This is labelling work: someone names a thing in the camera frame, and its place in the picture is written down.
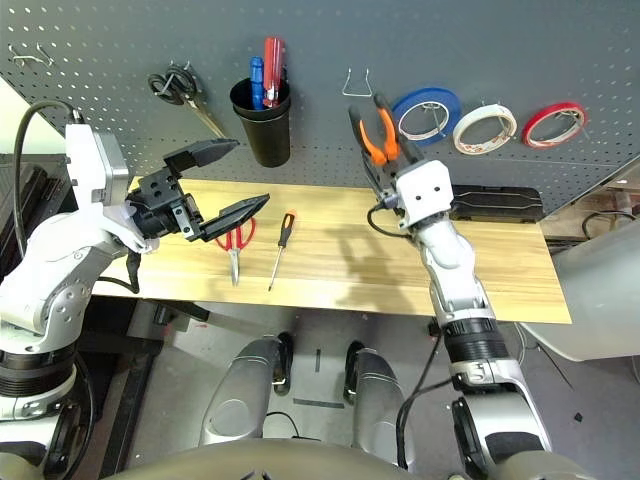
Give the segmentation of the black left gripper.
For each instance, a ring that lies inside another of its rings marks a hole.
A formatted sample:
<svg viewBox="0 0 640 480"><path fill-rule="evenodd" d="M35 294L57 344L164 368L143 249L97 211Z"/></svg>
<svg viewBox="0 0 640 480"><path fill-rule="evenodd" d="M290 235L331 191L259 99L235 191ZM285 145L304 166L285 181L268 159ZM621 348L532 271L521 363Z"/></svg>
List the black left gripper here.
<svg viewBox="0 0 640 480"><path fill-rule="evenodd" d="M159 239L168 234L182 234L188 241L200 238L205 242L241 227L270 200L263 194L238 201L205 223L191 194L185 194L179 184L182 173L194 167L202 168L222 159L239 142L219 138L192 143L163 157L168 168L144 176L126 200L135 209L133 222L145 239Z"/></svg>

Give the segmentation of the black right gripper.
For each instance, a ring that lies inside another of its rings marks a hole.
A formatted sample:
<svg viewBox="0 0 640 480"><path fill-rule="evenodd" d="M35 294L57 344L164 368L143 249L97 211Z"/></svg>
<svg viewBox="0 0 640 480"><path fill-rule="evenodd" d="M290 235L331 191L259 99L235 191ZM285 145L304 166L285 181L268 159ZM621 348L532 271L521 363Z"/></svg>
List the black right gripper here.
<svg viewBox="0 0 640 480"><path fill-rule="evenodd" d="M400 145L407 168L417 168L425 162L423 152L412 143ZM374 167L369 154L361 151L362 163L369 185L375 192L378 209L397 210L399 208L399 196L396 192L395 177L396 167Z"/></svg>

